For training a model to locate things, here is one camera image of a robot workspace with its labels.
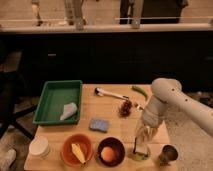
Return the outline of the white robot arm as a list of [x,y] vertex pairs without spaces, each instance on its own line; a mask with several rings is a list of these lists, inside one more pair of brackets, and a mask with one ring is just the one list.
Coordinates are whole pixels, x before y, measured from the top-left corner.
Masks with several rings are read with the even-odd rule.
[[213,136],[213,108],[184,94],[176,79],[157,78],[151,84],[152,96],[141,112],[135,129],[136,144],[143,146],[157,134],[169,105],[178,107],[207,134]]

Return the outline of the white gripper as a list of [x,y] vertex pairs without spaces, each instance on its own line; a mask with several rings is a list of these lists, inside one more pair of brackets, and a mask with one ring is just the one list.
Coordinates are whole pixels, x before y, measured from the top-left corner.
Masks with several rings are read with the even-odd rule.
[[157,128],[152,128],[148,125],[145,125],[141,120],[139,120],[135,128],[136,144],[138,146],[147,144],[153,139],[157,132]]

